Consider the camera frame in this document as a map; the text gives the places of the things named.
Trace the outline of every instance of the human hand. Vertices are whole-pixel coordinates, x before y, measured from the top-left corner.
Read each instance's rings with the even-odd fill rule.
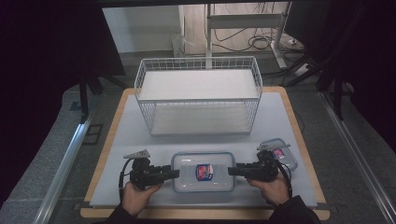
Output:
[[[282,174],[278,174],[276,179],[271,182],[261,182],[252,179],[248,179],[247,182],[250,186],[258,188],[264,200],[273,207],[277,207],[290,199],[286,180]]]
[[[137,216],[148,204],[149,197],[161,188],[162,184],[150,186],[148,189],[138,189],[131,182],[125,184],[121,206],[131,216]]]

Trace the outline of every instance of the gray floor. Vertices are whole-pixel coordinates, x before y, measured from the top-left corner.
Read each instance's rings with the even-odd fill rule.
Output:
[[[169,56],[171,53],[157,52],[155,56]],[[133,86],[139,57],[150,57],[150,54],[137,57],[134,54],[121,56],[128,75],[120,79]],[[255,56],[262,73],[278,72],[276,61],[271,54]],[[295,60],[299,55],[294,56],[291,58]],[[293,74],[263,76],[266,86],[278,85],[291,78],[294,78]],[[287,88],[287,91],[331,210],[331,218],[323,223],[387,223],[315,89],[317,78],[311,77],[295,87]],[[79,208],[85,205],[83,199],[122,94],[120,87],[104,79],[101,81],[105,91],[99,97],[91,126],[92,133],[100,130],[101,127],[102,130],[98,135],[86,135],[49,223],[92,223],[100,220],[81,217]],[[0,223],[32,223],[34,220],[78,126],[80,111],[74,110],[74,105],[78,102],[78,87],[64,93],[59,117],[23,178],[3,204]],[[396,170],[395,153],[356,111],[349,102],[348,96],[343,98],[342,109],[345,124],[395,203],[396,175],[393,173]]]

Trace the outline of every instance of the clear plastic lid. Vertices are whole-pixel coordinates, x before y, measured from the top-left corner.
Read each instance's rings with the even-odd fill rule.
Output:
[[[234,176],[228,167],[234,167],[233,154],[227,151],[179,152],[172,158],[174,170],[180,170],[173,179],[176,192],[231,191]]]

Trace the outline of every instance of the blue label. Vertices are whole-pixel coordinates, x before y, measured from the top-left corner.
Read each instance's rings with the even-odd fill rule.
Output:
[[[198,164],[195,169],[198,181],[210,181],[213,178],[213,168],[210,164]]]

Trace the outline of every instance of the metal rail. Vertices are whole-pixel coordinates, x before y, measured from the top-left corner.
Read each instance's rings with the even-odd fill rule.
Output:
[[[373,197],[378,204],[379,209],[385,217],[385,220],[388,223],[396,223],[396,210],[392,203],[391,198],[388,196],[382,184],[376,178],[374,172],[370,168],[370,165],[367,163],[366,159],[364,159],[361,151],[354,141],[352,135],[350,134],[347,126],[343,121],[341,121],[337,115],[332,110],[332,101],[329,99],[328,95],[325,95],[323,92],[319,94],[323,103],[326,106],[327,111],[330,114],[332,122],[335,125],[335,128],[339,132],[341,138],[343,139],[346,148],[355,162],[361,176],[363,177],[367,187],[373,194]]]
[[[53,209],[58,202],[59,196],[64,188],[64,183],[69,176],[70,170],[73,166],[74,160],[78,154],[79,148],[84,139],[85,133],[91,124],[92,117],[94,115],[96,105],[98,102],[98,96],[94,96],[92,100],[91,112],[84,123],[80,123],[76,129],[75,134],[70,142],[69,147],[64,153],[64,158],[59,165],[58,171],[55,177],[52,179],[52,183],[49,186],[47,194],[40,205],[37,214],[35,215],[35,220],[33,223],[48,223],[50,216],[52,215]]]

